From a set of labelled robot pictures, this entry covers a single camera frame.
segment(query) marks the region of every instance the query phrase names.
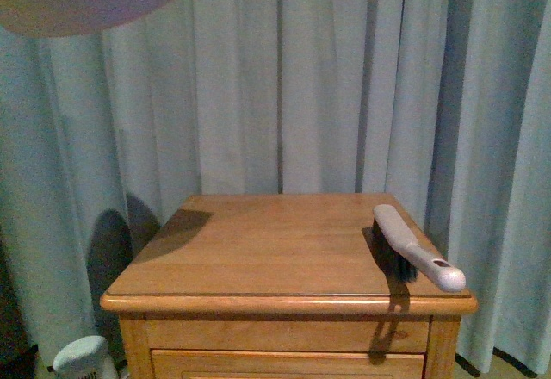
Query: drawer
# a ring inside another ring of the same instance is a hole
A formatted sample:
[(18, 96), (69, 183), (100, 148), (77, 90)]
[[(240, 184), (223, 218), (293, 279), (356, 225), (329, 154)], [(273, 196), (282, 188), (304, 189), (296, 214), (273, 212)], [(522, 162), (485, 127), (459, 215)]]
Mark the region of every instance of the drawer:
[(421, 379), (422, 355), (153, 351), (156, 379)]
[(429, 322), (363, 320), (148, 320), (152, 349), (424, 353)]

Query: nightstand top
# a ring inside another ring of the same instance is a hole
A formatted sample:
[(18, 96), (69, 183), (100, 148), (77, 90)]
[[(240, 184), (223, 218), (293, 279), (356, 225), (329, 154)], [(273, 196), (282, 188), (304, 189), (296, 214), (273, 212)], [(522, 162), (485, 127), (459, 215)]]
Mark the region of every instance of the nightstand top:
[(115, 312), (464, 314), (468, 290), (419, 273), (386, 277), (372, 254), (373, 207), (389, 194), (192, 196), (102, 298)]

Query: wooden surface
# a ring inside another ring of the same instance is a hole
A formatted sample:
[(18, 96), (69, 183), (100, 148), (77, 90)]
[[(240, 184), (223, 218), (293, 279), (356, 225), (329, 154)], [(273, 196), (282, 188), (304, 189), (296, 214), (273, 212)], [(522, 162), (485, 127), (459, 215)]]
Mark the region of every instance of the wooden surface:
[(427, 349), (426, 319), (148, 320), (153, 349), (410, 352)]
[(458, 316), (435, 316), (430, 321), (424, 379), (453, 379), (460, 324)]
[(153, 351), (157, 379), (324, 378), (421, 379), (422, 355), (358, 353)]
[(155, 379), (152, 354), (147, 343), (143, 314), (122, 314), (119, 316), (124, 351), (132, 378)]
[(423, 275), (404, 285), (383, 274), (369, 248), (372, 209), (380, 203), (396, 206), (420, 243), (434, 250), (389, 194), (194, 196), (102, 305), (147, 313), (474, 311), (468, 290), (448, 294)]

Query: floor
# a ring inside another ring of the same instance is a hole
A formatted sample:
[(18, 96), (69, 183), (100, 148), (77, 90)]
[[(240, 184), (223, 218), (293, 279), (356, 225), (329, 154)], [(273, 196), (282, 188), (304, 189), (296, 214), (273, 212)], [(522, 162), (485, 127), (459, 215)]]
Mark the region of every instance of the floor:
[[(492, 371), (485, 375), (479, 376), (482, 379), (525, 379), (525, 376), (505, 360), (500, 357), (494, 356), (492, 360)], [(545, 375), (538, 375), (539, 379), (551, 379), (551, 371)], [(469, 375), (458, 363), (455, 364), (454, 379), (472, 379), (473, 376)], [(55, 375), (48, 373), (40, 358), (34, 370), (34, 379), (55, 379)]]

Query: hole in brush handle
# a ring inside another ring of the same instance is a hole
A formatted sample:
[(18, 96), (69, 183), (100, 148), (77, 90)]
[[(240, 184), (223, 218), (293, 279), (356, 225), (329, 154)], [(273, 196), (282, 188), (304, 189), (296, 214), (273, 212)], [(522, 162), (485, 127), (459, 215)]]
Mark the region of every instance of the hole in brush handle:
[(438, 267), (451, 267), (451, 265), (448, 264), (448, 262), (440, 259), (432, 260), (434, 264), (436, 264)]

